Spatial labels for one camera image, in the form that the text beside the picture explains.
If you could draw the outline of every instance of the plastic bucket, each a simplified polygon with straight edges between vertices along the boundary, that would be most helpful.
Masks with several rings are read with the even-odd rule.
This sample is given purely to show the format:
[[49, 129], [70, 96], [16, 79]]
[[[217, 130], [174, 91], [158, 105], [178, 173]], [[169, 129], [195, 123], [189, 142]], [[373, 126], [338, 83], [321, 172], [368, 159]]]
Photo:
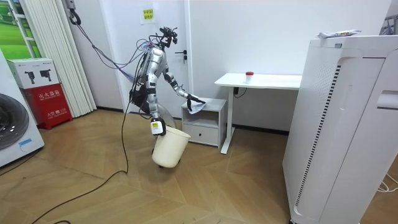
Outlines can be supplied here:
[[152, 160], [162, 167], [175, 167], [190, 138], [189, 134], [167, 126], [166, 135], [159, 136], [156, 140]]

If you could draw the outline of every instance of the window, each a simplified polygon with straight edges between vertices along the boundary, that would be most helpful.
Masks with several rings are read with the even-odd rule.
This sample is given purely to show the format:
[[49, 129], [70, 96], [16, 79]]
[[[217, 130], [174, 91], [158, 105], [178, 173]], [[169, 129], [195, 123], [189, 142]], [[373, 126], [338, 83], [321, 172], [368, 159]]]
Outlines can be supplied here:
[[19, 0], [0, 0], [0, 49], [6, 59], [41, 57]]

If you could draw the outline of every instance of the white desk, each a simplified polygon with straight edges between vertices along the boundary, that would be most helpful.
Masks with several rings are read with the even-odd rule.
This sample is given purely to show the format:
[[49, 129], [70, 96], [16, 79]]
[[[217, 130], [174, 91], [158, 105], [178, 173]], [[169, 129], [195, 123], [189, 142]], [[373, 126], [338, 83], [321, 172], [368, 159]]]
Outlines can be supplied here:
[[232, 110], [234, 100], [234, 87], [242, 88], [262, 88], [262, 89], [276, 89], [276, 90], [298, 90], [301, 83], [301, 75], [261, 75], [254, 74], [251, 84], [247, 84], [246, 74], [244, 73], [227, 73], [219, 80], [214, 82], [218, 86], [227, 86], [229, 88], [228, 95], [228, 121], [226, 139], [221, 148], [221, 153], [228, 152], [229, 144], [235, 128], [232, 128]]

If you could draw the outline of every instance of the white nightstand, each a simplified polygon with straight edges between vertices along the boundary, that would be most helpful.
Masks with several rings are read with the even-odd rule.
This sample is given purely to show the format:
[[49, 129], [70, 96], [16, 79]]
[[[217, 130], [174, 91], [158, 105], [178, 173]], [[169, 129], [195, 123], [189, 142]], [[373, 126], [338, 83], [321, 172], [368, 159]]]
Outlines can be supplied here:
[[190, 114], [187, 103], [181, 106], [182, 131], [191, 135], [190, 142], [221, 147], [226, 137], [226, 100], [200, 98], [206, 102], [203, 110]]

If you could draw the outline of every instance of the white appliance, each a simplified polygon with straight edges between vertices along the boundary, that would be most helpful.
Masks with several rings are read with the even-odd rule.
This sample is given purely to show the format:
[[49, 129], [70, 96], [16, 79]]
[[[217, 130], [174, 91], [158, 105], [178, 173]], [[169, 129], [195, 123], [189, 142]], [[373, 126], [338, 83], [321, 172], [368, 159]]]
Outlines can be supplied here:
[[0, 167], [43, 146], [39, 130], [0, 51]]
[[398, 153], [398, 36], [312, 40], [283, 167], [291, 223], [358, 224]]

